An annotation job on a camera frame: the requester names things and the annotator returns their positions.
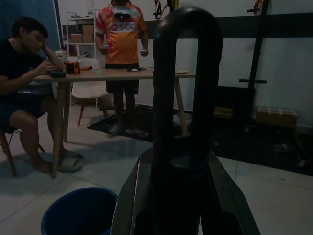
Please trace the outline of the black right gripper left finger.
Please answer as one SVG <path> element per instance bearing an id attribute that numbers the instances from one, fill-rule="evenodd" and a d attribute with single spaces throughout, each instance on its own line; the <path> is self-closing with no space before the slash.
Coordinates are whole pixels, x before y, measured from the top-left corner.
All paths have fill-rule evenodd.
<path id="1" fill-rule="evenodd" d="M 118 196 L 112 235 L 152 235 L 152 148 L 140 154 Z"/>

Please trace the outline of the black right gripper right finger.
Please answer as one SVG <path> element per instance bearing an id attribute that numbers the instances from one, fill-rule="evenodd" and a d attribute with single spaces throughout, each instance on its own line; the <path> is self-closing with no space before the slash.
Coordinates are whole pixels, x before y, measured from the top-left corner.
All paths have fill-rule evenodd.
<path id="1" fill-rule="evenodd" d="M 259 235 L 248 202 L 217 156 L 210 152 L 209 168 L 219 206 L 219 232 L 222 235 Z"/>

